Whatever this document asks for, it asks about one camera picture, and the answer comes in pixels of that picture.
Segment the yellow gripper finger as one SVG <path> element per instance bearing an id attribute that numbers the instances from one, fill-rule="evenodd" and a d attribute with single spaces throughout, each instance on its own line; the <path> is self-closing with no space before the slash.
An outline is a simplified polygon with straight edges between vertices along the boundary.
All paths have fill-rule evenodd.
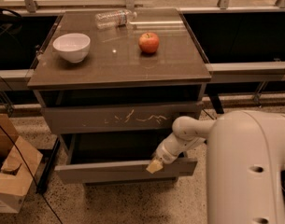
<path id="1" fill-rule="evenodd" d="M 163 169 L 163 163 L 157 159 L 152 160 L 148 165 L 148 167 L 146 168 L 146 170 L 151 174 L 154 174 L 162 169 Z"/>

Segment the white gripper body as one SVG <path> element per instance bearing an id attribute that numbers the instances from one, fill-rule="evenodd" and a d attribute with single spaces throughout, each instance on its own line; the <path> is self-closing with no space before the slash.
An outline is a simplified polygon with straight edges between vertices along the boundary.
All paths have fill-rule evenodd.
<path id="1" fill-rule="evenodd" d="M 155 158 L 163 164 L 171 164 L 176 159 L 165 147 L 157 147 Z"/>

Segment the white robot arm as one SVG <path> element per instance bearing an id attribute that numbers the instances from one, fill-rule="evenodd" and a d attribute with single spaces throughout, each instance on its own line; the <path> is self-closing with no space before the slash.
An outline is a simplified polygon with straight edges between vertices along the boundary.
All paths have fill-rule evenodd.
<path id="1" fill-rule="evenodd" d="M 207 224 L 285 224 L 285 114 L 242 110 L 215 120 L 179 117 L 156 148 L 154 174 L 207 144 Z"/>

